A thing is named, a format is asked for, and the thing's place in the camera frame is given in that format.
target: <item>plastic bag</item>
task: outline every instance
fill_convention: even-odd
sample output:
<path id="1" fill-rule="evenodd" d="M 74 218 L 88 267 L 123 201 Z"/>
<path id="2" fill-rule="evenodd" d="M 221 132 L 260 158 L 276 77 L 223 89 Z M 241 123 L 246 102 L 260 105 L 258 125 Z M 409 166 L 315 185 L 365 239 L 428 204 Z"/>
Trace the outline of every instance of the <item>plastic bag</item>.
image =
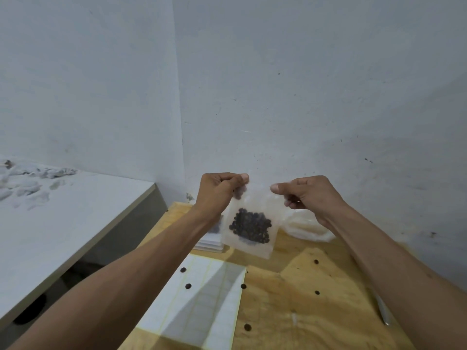
<path id="1" fill-rule="evenodd" d="M 336 236 L 316 220 L 309 210 L 296 210 L 286 217 L 281 228 L 292 237 L 315 242 L 329 242 Z"/>
<path id="2" fill-rule="evenodd" d="M 281 195 L 272 193 L 269 186 L 250 183 L 239 200 L 231 200 L 224 214 L 220 227 L 221 242 L 269 259 L 286 212 Z"/>

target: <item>white table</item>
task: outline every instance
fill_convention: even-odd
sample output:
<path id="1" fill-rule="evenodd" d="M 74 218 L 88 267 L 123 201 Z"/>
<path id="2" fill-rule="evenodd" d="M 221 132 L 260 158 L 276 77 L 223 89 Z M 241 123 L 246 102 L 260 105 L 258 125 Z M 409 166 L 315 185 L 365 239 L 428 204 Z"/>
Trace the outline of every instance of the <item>white table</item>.
<path id="1" fill-rule="evenodd" d="M 0 203 L 0 329 L 17 317 L 154 189 L 79 171 L 43 206 Z M 44 180 L 50 184 L 53 180 Z"/>

